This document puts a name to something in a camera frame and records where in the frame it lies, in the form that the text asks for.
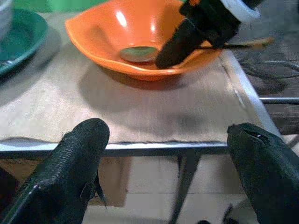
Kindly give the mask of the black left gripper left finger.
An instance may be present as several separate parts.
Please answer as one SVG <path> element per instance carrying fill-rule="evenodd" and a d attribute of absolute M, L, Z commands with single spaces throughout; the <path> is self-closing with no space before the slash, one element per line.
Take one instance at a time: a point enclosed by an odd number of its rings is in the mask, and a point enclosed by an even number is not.
<path fill-rule="evenodd" d="M 87 119 L 65 134 L 20 187 L 2 213 L 2 224 L 80 224 L 98 182 L 98 167 L 110 131 Z"/>

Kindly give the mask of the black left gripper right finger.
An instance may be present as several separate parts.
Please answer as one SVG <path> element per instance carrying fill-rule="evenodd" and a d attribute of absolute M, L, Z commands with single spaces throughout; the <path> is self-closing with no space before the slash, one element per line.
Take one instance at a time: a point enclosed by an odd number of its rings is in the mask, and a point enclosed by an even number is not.
<path fill-rule="evenodd" d="M 229 154 L 261 224 L 299 222 L 299 158 L 276 135 L 251 123 L 227 130 Z"/>

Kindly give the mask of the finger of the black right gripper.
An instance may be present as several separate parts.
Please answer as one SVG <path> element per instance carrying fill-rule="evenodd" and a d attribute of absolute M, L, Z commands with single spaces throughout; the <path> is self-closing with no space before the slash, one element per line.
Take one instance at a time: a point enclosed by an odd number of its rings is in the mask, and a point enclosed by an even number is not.
<path fill-rule="evenodd" d="M 191 20 L 183 20 L 158 53 L 155 65 L 159 69 L 166 69 L 182 63 L 204 40 Z"/>

